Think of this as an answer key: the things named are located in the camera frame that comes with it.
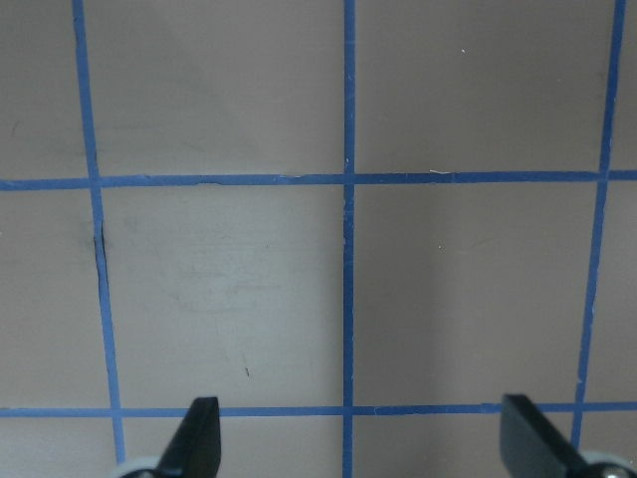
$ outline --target vertical blue tape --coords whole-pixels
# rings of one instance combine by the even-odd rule
[[[597,280],[599,276],[599,263],[604,229],[604,209],[608,193],[613,121],[615,117],[615,100],[617,99],[617,85],[619,81],[619,58],[621,54],[625,13],[626,0],[616,0],[613,14],[608,79],[606,84],[604,124],[599,155],[599,172],[601,174],[601,178],[597,182],[595,215],[593,220],[592,238],[590,241],[590,259],[588,263],[586,303],[584,306],[579,365],[577,368],[577,386],[575,388],[575,411],[573,413],[573,423],[570,433],[570,441],[574,447],[579,447],[580,443],[581,425],[584,413],[583,403],[586,398],[586,387],[588,384],[588,364],[595,318],[595,299],[597,296]]]
[[[91,186],[91,205],[93,209],[94,239],[96,247],[96,266],[98,268],[98,287],[100,296],[100,313],[102,316],[102,333],[108,378],[108,395],[112,417],[112,431],[117,462],[125,459],[123,425],[121,421],[121,403],[119,401],[119,381],[115,360],[114,333],[110,313],[110,295],[106,268],[106,250],[104,244],[104,208],[100,188],[100,171],[97,160],[96,134],[91,104],[91,82],[89,78],[89,52],[82,0],[73,0],[73,25],[76,33],[76,62],[78,66],[78,85],[80,89],[80,107],[82,111],[82,128],[84,133],[87,168]]]
[[[356,4],[343,0],[344,145],[343,172],[343,353],[342,353],[342,478],[353,474],[354,381],[354,158],[356,131]]]

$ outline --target gray square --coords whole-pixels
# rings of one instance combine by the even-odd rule
[[[357,169],[597,169],[612,8],[359,2]]]
[[[0,197],[0,406],[107,406],[89,193]]]
[[[588,370],[588,400],[635,400],[637,360],[637,184],[608,189],[595,318]]]
[[[634,468],[636,434],[635,411],[588,412],[582,422],[580,449],[611,453],[627,460]]]
[[[342,398],[342,188],[105,191],[125,406]]]
[[[88,0],[104,174],[342,170],[339,0]]]
[[[593,184],[356,191],[355,401],[572,401]]]
[[[548,415],[566,436],[570,417]],[[499,415],[481,414],[356,417],[354,478],[504,478],[499,423]]]
[[[104,418],[1,418],[4,476],[105,477],[115,466],[112,426]]]
[[[637,6],[626,2],[624,19],[624,38],[619,63],[619,84],[615,104],[615,122],[613,127],[614,169],[637,168]]]
[[[71,2],[2,2],[0,178],[86,176]]]
[[[125,420],[128,455],[160,454],[178,424],[168,418]],[[340,417],[222,418],[218,477],[340,476],[341,441]]]

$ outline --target grid square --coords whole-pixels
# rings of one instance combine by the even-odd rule
[[[5,476],[104,477],[115,466],[110,420],[2,418],[0,462]]]
[[[125,420],[128,455],[160,454],[178,424],[178,419],[169,418]],[[340,476],[340,442],[340,417],[222,418],[218,476]]]
[[[339,405],[342,188],[105,190],[122,403]]]
[[[71,2],[3,2],[0,58],[0,178],[86,176]]]
[[[361,186],[358,404],[571,401],[593,184]]]
[[[548,419],[568,436],[570,414]],[[500,459],[499,415],[354,418],[354,478],[508,476]]]
[[[86,3],[104,174],[342,170],[340,1]]]
[[[628,460],[634,468],[636,433],[637,412],[584,413],[580,449],[611,453]]]
[[[107,406],[89,193],[0,196],[0,406]]]
[[[596,169],[612,7],[359,2],[358,171]]]
[[[608,189],[595,319],[590,348],[588,400],[635,400],[637,382],[629,363],[637,360],[637,184],[613,182]]]
[[[637,168],[637,6],[626,2],[624,19],[624,37],[619,60],[619,83],[615,103],[615,122],[613,126],[613,159],[615,169]]]

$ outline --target blue grid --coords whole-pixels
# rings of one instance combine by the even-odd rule
[[[62,179],[0,180],[0,191],[86,189],[91,193],[96,264],[99,279],[100,311],[104,336],[106,371],[108,377],[109,408],[10,408],[0,409],[0,417],[87,417],[112,420],[116,458],[125,458],[122,419],[125,417],[182,417],[185,408],[124,408],[119,399],[119,384],[115,360],[115,343],[110,313],[106,251],[103,237],[104,209],[102,189],[117,187],[192,186],[197,184],[223,185],[307,185],[336,184],[343,186],[343,396],[342,406],[307,407],[226,407],[221,415],[232,416],[341,416],[342,476],[351,478],[353,464],[353,418],[355,416],[499,413],[498,403],[356,406],[353,399],[353,344],[354,344],[354,193],[357,184],[449,184],[498,182],[595,182],[597,184],[594,222],[582,325],[578,381],[574,402],[541,403],[546,412],[573,413],[571,441],[579,445],[581,422],[585,412],[633,411],[637,401],[586,402],[586,386],[590,344],[593,333],[594,304],[597,291],[598,268],[604,225],[604,206],[609,181],[635,181],[637,170],[611,170],[611,144],[614,106],[617,95],[619,58],[621,52],[626,0],[616,0],[606,105],[603,122],[601,152],[598,171],[490,171],[454,173],[377,173],[360,174],[354,168],[355,144],[355,0],[344,0],[344,152],[342,174],[308,174],[285,176],[277,174],[221,174],[221,175],[129,175],[100,176],[91,89],[89,58],[85,32],[83,0],[73,0],[74,27],[77,41],[77,68],[80,101],[87,157],[88,177]]]

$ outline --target screw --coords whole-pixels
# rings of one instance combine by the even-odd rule
[[[630,475],[626,470],[619,466],[607,466],[601,470],[601,476],[603,478],[629,478]]]

